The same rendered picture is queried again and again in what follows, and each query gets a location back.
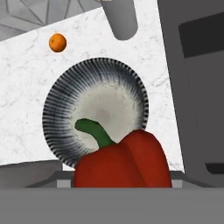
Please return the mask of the black striped white bowl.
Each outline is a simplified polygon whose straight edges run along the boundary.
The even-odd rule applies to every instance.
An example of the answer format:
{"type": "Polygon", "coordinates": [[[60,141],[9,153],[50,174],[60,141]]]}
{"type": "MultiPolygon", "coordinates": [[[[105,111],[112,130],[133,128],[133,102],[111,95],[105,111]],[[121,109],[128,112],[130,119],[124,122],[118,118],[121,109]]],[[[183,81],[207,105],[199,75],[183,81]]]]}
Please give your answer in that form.
{"type": "Polygon", "coordinates": [[[98,122],[115,142],[144,130],[149,117],[147,90],[137,73],[116,59],[86,59],[68,68],[52,85],[43,108],[44,137],[63,164],[75,167],[98,150],[97,142],[75,122],[98,122]]]}

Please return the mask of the dark grey microwave oven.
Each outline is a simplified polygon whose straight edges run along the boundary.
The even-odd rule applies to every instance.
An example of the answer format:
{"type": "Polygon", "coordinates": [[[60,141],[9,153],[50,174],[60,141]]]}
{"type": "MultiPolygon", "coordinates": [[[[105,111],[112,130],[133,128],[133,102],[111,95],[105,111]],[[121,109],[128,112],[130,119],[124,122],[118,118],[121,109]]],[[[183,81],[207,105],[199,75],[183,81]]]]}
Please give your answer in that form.
{"type": "Polygon", "coordinates": [[[224,187],[224,0],[157,0],[185,175],[224,187]]]}

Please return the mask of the grey sink basin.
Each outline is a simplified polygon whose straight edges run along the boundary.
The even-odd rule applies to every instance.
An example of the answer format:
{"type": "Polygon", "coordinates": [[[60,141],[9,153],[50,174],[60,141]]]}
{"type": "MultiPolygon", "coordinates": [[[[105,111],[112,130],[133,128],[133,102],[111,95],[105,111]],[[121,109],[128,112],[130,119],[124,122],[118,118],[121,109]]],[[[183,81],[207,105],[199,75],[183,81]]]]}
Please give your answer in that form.
{"type": "Polygon", "coordinates": [[[59,160],[0,165],[0,188],[24,188],[50,178],[62,170],[59,160]]]}

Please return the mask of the grey tap spout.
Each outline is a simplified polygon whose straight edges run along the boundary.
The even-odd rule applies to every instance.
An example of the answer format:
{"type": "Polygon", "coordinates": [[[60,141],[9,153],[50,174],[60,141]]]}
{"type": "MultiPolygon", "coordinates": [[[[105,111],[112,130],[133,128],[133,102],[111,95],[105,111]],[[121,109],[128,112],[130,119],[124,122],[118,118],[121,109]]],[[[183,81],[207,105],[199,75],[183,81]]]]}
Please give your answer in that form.
{"type": "Polygon", "coordinates": [[[101,0],[110,28],[118,40],[131,39],[138,29],[134,0],[101,0]]]}

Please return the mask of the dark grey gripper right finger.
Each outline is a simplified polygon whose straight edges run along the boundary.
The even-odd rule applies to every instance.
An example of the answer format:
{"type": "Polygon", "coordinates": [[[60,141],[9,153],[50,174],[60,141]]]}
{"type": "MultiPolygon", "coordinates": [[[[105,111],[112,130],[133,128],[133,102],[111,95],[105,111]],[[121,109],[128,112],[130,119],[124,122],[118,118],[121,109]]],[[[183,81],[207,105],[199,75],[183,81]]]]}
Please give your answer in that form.
{"type": "Polygon", "coordinates": [[[213,188],[212,185],[189,178],[182,171],[170,171],[173,188],[213,188]]]}

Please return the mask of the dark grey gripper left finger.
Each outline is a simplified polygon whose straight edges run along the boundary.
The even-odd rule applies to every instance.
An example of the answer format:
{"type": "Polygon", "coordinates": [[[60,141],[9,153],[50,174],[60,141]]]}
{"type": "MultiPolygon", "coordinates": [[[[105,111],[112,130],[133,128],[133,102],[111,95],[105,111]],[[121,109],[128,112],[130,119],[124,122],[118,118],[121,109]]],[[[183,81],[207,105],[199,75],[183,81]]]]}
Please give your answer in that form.
{"type": "Polygon", "coordinates": [[[73,181],[72,171],[56,171],[51,177],[28,185],[28,188],[71,188],[73,181]]]}

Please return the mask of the red bell pepper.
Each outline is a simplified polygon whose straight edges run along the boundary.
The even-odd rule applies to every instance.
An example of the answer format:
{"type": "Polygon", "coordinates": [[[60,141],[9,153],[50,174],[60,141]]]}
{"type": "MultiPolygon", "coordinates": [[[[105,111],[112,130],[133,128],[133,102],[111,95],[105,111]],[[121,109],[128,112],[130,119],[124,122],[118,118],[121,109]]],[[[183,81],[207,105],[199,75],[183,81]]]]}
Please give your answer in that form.
{"type": "Polygon", "coordinates": [[[75,123],[75,128],[91,135],[99,149],[84,156],[75,166],[74,186],[172,186],[165,153],[153,134],[137,129],[120,143],[115,143],[98,122],[80,119],[75,123]]]}

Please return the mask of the orange fruit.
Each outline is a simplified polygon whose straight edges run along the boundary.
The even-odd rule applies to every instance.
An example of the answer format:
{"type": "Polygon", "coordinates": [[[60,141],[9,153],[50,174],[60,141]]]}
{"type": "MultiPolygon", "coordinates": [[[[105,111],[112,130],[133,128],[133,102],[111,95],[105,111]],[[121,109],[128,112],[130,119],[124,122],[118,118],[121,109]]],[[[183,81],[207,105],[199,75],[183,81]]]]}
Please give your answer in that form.
{"type": "Polygon", "coordinates": [[[54,52],[60,53],[67,47],[67,40],[62,34],[55,33],[49,38],[49,47],[54,52]]]}

